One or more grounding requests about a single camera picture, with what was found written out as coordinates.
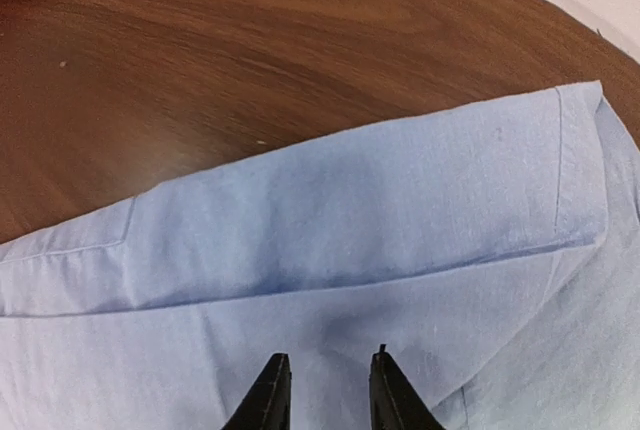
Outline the light blue shirt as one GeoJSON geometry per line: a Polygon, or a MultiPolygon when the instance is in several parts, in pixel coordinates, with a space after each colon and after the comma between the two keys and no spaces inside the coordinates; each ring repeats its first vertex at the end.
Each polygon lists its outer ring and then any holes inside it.
{"type": "Polygon", "coordinates": [[[273,353],[364,429],[386,345],[449,429],[639,425],[639,151],[599,82],[308,141],[1,247],[5,429],[217,429],[273,353]]]}

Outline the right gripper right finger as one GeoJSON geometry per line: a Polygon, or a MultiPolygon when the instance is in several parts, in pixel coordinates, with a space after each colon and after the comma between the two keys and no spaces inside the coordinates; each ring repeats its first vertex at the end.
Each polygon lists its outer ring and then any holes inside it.
{"type": "Polygon", "coordinates": [[[444,430],[385,344],[372,356],[369,402],[373,430],[444,430]]]}

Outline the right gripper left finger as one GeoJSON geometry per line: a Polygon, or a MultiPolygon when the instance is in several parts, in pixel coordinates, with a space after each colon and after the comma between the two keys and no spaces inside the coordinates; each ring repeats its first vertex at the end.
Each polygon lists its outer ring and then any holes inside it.
{"type": "Polygon", "coordinates": [[[274,353],[223,430],[289,430],[291,368],[285,353],[274,353]]]}

